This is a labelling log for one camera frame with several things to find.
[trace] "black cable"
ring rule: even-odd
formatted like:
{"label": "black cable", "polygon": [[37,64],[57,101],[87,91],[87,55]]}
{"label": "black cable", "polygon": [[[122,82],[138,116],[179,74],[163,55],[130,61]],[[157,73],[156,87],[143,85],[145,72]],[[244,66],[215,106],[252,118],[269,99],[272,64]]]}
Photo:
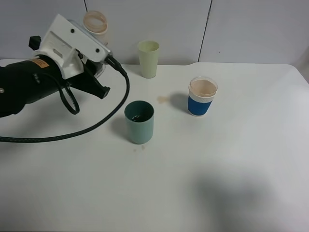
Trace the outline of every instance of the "black cable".
{"label": "black cable", "polygon": [[105,58],[105,62],[112,66],[115,70],[119,71],[122,76],[124,76],[126,80],[126,93],[124,97],[122,98],[121,102],[116,106],[116,108],[111,111],[105,118],[103,118],[100,122],[96,123],[95,125],[86,128],[84,130],[80,130],[78,132],[70,133],[70,134],[64,134],[60,136],[54,136],[54,137],[46,137],[46,138],[11,138],[11,137],[0,137],[0,142],[9,142],[9,143],[43,143],[43,142],[51,142],[51,141],[58,141],[63,139],[69,139],[72,137],[76,137],[82,134],[86,134],[90,131],[93,131],[94,129],[101,126],[104,122],[106,122],[108,119],[110,119],[119,109],[120,107],[125,103],[129,91],[130,91],[130,81],[129,77],[127,76],[126,71],[121,67],[121,65],[118,63],[118,61],[111,55],[108,55]]}
{"label": "black cable", "polygon": [[48,73],[42,73],[41,75],[45,75],[49,78],[51,78],[57,85],[58,87],[58,91],[59,91],[59,94],[60,94],[60,98],[62,100],[62,103],[64,104],[64,106],[72,113],[72,114],[78,114],[79,113],[79,105],[78,105],[78,102],[75,98],[75,96],[73,95],[73,93],[71,92],[70,90],[70,87],[69,86],[65,86],[64,89],[66,90],[67,94],[69,95],[69,97],[71,98],[72,102],[73,102],[73,105],[75,106],[75,109],[73,109],[70,104],[68,103],[68,100],[66,99],[66,97],[64,96],[63,94],[63,91],[62,91],[62,88],[61,88],[61,85],[60,83],[58,82],[58,80],[56,78],[54,78],[52,75],[48,74]]}

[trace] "orange label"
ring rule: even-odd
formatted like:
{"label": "orange label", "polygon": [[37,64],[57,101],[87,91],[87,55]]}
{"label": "orange label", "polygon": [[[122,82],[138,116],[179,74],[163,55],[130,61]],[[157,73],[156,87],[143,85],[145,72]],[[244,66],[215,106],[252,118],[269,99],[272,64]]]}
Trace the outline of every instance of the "orange label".
{"label": "orange label", "polygon": [[49,64],[46,63],[46,62],[45,62],[44,60],[42,60],[42,59],[36,58],[36,59],[31,59],[30,61],[36,63],[36,64],[39,65],[41,68],[46,68],[46,67],[49,66]]}

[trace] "table surface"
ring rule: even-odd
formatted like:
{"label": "table surface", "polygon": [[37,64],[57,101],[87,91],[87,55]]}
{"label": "table surface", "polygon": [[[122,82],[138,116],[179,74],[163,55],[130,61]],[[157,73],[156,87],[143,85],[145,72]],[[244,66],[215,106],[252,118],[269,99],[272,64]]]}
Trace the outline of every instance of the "table surface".
{"label": "table surface", "polygon": [[[1,60],[5,66],[14,60]],[[154,106],[154,135],[127,140],[124,107],[83,136],[43,144],[0,143],[0,230],[102,232],[307,232],[309,85],[290,65],[158,66],[144,79],[124,65],[125,105]],[[190,80],[218,92],[207,114],[187,112]],[[124,78],[107,67],[100,100],[58,93],[2,118],[1,136],[44,137],[84,129],[122,99]]]}

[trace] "light green cup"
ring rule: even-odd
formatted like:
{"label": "light green cup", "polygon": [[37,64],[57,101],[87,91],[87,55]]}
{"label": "light green cup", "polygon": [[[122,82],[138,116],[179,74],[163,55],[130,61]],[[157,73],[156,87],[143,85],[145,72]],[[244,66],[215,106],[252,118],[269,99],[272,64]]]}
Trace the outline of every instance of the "light green cup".
{"label": "light green cup", "polygon": [[146,101],[133,101],[125,108],[126,126],[130,140],[144,144],[153,136],[155,110]]}
{"label": "light green cup", "polygon": [[141,74],[145,78],[153,78],[159,60],[159,44],[155,41],[142,41],[138,44]]}

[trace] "dark green cup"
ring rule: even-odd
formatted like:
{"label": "dark green cup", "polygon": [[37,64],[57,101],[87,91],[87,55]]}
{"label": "dark green cup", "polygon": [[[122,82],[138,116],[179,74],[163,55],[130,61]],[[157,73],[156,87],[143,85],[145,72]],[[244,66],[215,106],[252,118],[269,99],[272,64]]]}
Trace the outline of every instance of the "dark green cup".
{"label": "dark green cup", "polygon": [[128,135],[132,142],[144,144],[153,136],[154,113],[152,105],[146,101],[133,101],[125,108]]}

